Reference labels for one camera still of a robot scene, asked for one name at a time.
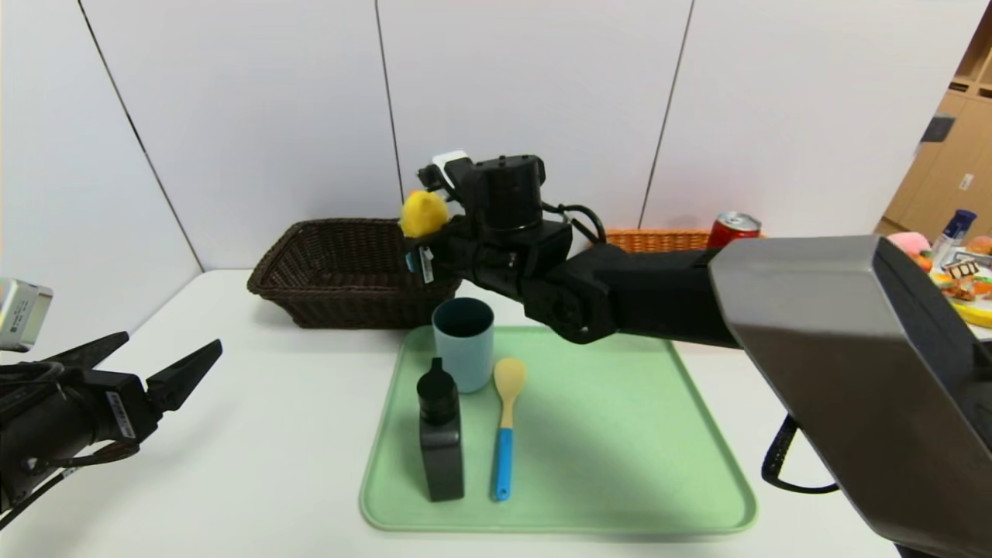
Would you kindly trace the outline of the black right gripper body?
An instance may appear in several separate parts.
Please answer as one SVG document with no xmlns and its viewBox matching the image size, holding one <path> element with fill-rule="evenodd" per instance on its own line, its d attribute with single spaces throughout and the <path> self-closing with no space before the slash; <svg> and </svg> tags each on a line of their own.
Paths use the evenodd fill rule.
<svg viewBox="0 0 992 558">
<path fill-rule="evenodd" d="M 408 269 L 425 284 L 471 277 L 471 246 L 467 237 L 468 220 L 455 215 L 448 222 L 423 218 L 401 219 Z"/>
</svg>

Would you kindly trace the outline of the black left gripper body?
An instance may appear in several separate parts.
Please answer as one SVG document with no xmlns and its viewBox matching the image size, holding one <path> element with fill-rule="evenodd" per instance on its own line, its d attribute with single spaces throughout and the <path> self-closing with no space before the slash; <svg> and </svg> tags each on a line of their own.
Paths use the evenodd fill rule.
<svg viewBox="0 0 992 558">
<path fill-rule="evenodd" d="M 82 467 L 130 458 L 155 428 L 132 374 L 5 368 L 2 512 L 24 512 Z"/>
</svg>

